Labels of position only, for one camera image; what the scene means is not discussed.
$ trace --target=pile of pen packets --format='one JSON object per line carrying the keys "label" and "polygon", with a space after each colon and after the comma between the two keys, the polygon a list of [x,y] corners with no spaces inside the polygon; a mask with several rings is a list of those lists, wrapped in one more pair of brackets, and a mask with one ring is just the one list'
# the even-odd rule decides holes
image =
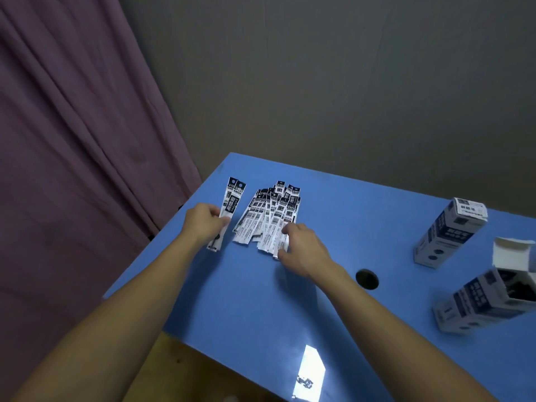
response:
{"label": "pile of pen packets", "polygon": [[272,188],[259,189],[251,199],[240,221],[233,228],[233,241],[257,243],[257,248],[277,258],[277,252],[288,249],[288,236],[281,230],[296,222],[300,209],[300,189],[278,181]]}

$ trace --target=floor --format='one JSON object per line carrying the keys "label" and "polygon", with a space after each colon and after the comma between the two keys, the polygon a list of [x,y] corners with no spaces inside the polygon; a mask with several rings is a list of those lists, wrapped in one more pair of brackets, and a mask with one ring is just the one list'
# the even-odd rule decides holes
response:
{"label": "floor", "polygon": [[250,380],[161,333],[123,402],[281,402]]}

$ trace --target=gray wall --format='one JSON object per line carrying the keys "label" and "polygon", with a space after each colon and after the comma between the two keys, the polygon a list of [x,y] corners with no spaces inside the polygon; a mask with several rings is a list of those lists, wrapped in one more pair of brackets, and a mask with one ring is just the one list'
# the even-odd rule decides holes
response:
{"label": "gray wall", "polygon": [[536,216],[536,0],[120,1],[203,177],[239,152]]}

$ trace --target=person's left hand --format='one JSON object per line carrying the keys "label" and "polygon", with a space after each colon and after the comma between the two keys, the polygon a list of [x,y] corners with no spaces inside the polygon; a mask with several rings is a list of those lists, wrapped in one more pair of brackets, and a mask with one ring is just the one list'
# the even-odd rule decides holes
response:
{"label": "person's left hand", "polygon": [[198,203],[188,209],[181,235],[195,239],[197,246],[202,247],[211,242],[220,230],[231,222],[229,217],[218,217],[220,209],[207,203]]}

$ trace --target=blue tabletop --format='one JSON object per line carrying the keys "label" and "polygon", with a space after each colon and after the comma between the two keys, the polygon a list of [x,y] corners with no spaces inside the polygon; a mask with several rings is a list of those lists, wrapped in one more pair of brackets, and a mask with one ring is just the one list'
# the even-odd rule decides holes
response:
{"label": "blue tabletop", "polygon": [[[370,294],[456,361],[495,397],[534,400],[536,313],[476,332],[442,333],[432,305],[491,267],[496,236],[536,238],[536,220],[489,210],[488,224],[438,270],[413,263],[413,246],[448,201],[345,177],[230,154],[171,219],[105,297],[143,270],[177,236],[185,210],[218,206],[229,177],[247,183],[231,226],[257,189],[278,180],[301,188],[298,222],[316,231],[332,258],[355,276],[370,269]],[[305,346],[325,366],[327,401],[391,400],[385,387],[311,282],[284,270],[270,255],[231,242],[202,249],[164,327],[170,335],[284,399],[290,399]]]}

